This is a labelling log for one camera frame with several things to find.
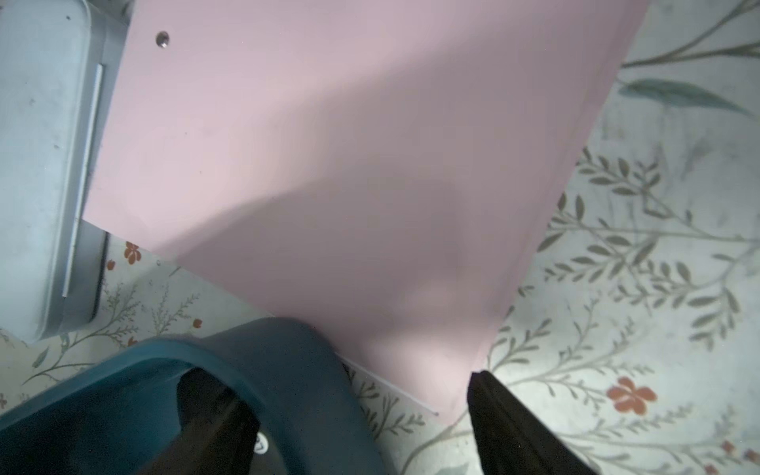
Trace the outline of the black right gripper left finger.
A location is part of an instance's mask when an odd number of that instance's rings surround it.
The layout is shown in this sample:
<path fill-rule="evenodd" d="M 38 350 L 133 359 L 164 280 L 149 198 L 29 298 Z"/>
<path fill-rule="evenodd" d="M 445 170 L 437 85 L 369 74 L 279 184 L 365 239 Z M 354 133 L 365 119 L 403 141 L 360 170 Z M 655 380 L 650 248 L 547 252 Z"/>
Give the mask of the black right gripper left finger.
<path fill-rule="evenodd" d="M 195 368 L 177 385 L 180 432 L 141 474 L 247 474 L 260 423 L 230 387 Z"/>

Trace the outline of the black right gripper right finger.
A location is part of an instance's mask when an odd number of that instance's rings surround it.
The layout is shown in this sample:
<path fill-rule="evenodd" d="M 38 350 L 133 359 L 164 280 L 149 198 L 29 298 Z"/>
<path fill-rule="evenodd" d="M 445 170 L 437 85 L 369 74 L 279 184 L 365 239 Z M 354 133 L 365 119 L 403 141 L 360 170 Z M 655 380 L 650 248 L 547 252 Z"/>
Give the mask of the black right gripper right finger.
<path fill-rule="evenodd" d="M 467 404 L 485 474 L 594 472 L 492 373 L 471 374 Z"/>

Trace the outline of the teal plastic storage box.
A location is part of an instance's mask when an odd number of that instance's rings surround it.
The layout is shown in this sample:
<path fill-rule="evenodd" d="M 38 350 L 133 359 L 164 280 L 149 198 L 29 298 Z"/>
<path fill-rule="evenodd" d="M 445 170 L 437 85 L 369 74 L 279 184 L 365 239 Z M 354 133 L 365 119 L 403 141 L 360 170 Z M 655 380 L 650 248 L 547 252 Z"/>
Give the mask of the teal plastic storage box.
<path fill-rule="evenodd" d="M 5 474 L 141 474 L 180 432 L 177 385 L 203 369 L 237 393 L 269 439 L 251 469 L 381 474 L 384 462 L 330 344 L 293 319 L 208 338 L 153 338 L 106 359 L 1 419 Z"/>

